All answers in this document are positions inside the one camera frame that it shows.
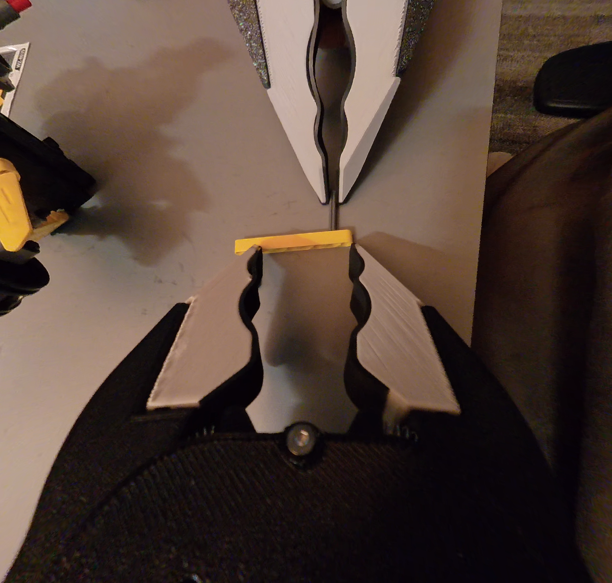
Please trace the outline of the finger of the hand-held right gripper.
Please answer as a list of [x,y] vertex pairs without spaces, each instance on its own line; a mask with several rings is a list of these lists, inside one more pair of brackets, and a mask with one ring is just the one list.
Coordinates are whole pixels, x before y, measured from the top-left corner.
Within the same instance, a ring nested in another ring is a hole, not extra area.
[[351,75],[342,101],[346,139],[339,164],[339,202],[361,173],[400,84],[397,73],[409,0],[343,0]]
[[256,0],[271,104],[310,185],[329,201],[327,156],[322,146],[322,104],[314,60],[319,0]]

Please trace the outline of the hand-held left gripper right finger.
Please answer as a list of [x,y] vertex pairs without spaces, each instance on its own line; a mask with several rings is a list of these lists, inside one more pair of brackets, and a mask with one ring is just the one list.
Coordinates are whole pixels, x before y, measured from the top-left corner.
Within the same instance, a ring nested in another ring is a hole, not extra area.
[[423,313],[423,303],[362,246],[349,252],[349,338],[344,383],[350,400],[383,431],[413,411],[461,412]]

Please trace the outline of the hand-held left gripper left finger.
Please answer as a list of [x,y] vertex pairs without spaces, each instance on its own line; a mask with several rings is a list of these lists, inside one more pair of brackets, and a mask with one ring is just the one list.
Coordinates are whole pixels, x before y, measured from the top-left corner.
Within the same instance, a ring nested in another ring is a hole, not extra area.
[[263,368],[253,318],[259,310],[261,248],[250,248],[188,299],[188,310],[146,408],[204,405],[245,382],[245,405],[259,394]]

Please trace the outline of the yellow thin toy beam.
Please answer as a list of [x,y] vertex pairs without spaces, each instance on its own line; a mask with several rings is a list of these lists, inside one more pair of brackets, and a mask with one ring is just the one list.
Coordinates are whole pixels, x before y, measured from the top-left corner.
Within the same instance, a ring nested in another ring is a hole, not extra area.
[[235,255],[242,255],[257,246],[263,253],[308,251],[349,247],[353,244],[353,233],[349,229],[326,230],[321,232],[270,235],[242,238],[234,243]]

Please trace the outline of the person's right hand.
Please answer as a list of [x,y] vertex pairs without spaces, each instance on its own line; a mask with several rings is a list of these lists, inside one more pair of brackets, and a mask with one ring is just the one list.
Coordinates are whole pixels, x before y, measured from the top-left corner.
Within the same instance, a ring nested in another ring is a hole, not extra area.
[[321,49],[347,49],[348,38],[341,8],[321,5],[319,9],[318,46]]

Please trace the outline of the lego sticker sheet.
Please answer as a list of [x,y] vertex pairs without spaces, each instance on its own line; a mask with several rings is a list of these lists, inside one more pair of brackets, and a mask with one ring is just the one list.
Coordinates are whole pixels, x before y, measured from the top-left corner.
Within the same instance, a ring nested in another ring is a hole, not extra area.
[[30,42],[1,46],[1,113],[8,117],[23,69]]

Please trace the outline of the yellow black toy brick model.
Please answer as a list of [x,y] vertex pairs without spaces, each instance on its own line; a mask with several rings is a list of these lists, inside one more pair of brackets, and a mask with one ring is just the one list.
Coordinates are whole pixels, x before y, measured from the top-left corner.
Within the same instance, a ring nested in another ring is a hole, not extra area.
[[50,280],[39,241],[62,227],[95,180],[50,137],[38,139],[1,113],[1,315]]

